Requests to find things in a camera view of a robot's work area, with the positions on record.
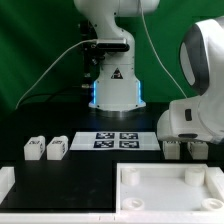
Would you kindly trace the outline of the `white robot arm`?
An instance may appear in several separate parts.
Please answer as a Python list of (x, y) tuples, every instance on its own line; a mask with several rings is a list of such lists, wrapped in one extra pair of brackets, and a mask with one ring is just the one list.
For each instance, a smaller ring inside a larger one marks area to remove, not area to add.
[[(124, 113), (143, 108), (140, 82), (134, 74), (135, 41), (116, 25), (117, 17), (142, 16), (160, 0), (74, 0), (93, 25), (95, 49), (103, 54), (89, 106)], [(157, 123), (161, 141), (224, 143), (224, 16), (194, 24), (180, 47), (182, 71), (195, 97), (170, 103)]]

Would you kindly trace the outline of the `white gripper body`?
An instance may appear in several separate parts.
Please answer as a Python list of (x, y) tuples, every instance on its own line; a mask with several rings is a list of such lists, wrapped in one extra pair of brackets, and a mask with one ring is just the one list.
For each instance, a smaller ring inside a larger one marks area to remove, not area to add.
[(212, 143), (224, 143), (224, 97), (203, 97), (198, 108), (199, 118), (212, 135)]

